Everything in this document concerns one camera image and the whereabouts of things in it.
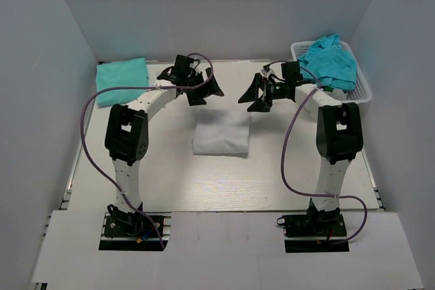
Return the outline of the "white t shirt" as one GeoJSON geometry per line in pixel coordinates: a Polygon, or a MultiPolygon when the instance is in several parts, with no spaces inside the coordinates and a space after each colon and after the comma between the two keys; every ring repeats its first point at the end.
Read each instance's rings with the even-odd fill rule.
{"type": "Polygon", "coordinates": [[[198,156],[246,156],[251,114],[227,109],[201,109],[192,139],[198,156]]]}

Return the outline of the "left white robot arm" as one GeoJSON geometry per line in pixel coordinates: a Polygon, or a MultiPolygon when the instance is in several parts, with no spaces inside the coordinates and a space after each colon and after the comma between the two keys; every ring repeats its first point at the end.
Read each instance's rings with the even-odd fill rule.
{"type": "Polygon", "coordinates": [[[166,105],[185,94],[189,106],[206,105],[209,96],[223,96],[214,77],[213,65],[202,72],[195,54],[178,55],[172,66],[156,78],[156,84],[126,105],[111,107],[105,148],[115,168],[116,201],[108,206],[120,227],[130,235],[143,229],[143,202],[139,194],[139,165],[149,147],[149,123],[166,105]]]}

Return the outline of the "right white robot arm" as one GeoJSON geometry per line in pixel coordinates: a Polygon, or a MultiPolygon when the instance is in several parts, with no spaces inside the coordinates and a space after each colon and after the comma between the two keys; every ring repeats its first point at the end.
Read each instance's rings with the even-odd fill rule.
{"type": "Polygon", "coordinates": [[[280,65],[280,77],[270,64],[264,65],[238,102],[249,103],[249,112],[266,113],[275,100],[290,99],[298,104],[298,113],[308,109],[316,115],[315,144],[321,166],[315,191],[306,195],[315,211],[307,217],[307,226],[321,235],[332,225],[328,213],[338,211],[345,174],[363,148],[360,109],[356,103],[342,103],[324,92],[320,79],[298,62],[282,60],[280,65]]]}

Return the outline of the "folded green t shirt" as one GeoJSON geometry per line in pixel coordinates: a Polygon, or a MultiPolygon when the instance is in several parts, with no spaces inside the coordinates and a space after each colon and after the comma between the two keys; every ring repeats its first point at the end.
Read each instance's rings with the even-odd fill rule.
{"type": "MultiPolygon", "coordinates": [[[[144,58],[97,65],[97,92],[119,86],[148,87],[149,74],[144,58]]],[[[145,90],[112,90],[97,96],[101,107],[129,103],[145,90]]]]}

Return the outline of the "crumpled blue t shirt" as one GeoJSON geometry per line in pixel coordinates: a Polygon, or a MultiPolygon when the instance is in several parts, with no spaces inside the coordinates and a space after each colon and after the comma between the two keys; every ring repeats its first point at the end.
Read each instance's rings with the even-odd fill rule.
{"type": "Polygon", "coordinates": [[[355,89],[357,62],[338,34],[319,38],[297,61],[304,79],[345,92],[355,89]]]}

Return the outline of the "grey white shirt in basket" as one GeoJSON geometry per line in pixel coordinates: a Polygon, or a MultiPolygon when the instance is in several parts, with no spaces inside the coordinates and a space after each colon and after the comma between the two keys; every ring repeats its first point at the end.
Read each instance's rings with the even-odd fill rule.
{"type": "Polygon", "coordinates": [[[339,90],[339,89],[325,90],[325,93],[328,94],[333,99],[341,101],[341,102],[347,100],[347,94],[344,91],[339,90]]]}

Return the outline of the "white plastic basket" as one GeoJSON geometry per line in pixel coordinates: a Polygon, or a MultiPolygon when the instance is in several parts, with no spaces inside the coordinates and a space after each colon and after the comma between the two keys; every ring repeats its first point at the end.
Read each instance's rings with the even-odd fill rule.
{"type": "MultiPolygon", "coordinates": [[[[292,58],[296,60],[299,56],[305,54],[310,46],[314,43],[314,41],[299,41],[295,42],[290,46],[290,51],[292,54],[292,58]]],[[[370,91],[370,87],[364,77],[364,74],[357,64],[356,69],[356,79],[355,79],[355,88],[348,92],[346,98],[342,100],[343,103],[354,102],[357,104],[360,103],[368,103],[372,99],[372,92],[370,91]]]]}

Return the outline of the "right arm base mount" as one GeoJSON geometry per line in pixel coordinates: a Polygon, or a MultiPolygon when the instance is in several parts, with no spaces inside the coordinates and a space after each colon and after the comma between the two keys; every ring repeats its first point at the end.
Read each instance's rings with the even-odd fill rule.
{"type": "Polygon", "coordinates": [[[306,213],[283,215],[277,219],[283,228],[286,253],[346,253],[347,229],[339,208],[319,211],[310,203],[306,213]]]}

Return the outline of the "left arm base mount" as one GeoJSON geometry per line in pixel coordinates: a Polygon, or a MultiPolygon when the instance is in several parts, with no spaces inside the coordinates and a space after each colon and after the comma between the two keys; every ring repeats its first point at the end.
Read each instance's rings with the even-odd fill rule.
{"type": "Polygon", "coordinates": [[[101,237],[100,251],[137,251],[160,252],[164,248],[160,243],[158,233],[164,246],[170,236],[171,215],[157,213],[150,215],[152,222],[139,213],[124,213],[114,205],[107,207],[101,237]]]}

